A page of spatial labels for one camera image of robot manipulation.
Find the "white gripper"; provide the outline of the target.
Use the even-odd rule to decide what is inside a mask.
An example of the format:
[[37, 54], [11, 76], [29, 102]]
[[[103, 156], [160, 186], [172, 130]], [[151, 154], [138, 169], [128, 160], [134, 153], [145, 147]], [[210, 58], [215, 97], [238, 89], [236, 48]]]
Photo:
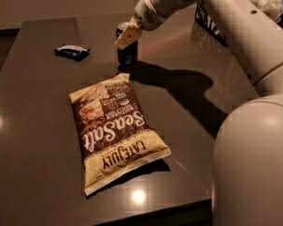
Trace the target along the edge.
[[115, 41], [119, 50], [124, 50], [142, 36], [142, 30], [153, 31], [160, 27], [169, 17], [170, 0], [140, 0], [135, 6], [130, 23]]

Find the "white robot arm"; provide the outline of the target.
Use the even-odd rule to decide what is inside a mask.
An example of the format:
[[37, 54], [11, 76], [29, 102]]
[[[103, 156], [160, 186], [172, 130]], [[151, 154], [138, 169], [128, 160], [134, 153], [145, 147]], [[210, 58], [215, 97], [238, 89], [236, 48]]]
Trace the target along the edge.
[[213, 149], [213, 226], [283, 226], [283, 28], [248, 0], [140, 0], [117, 45], [125, 48], [193, 3], [244, 73], [225, 82], [237, 103]]

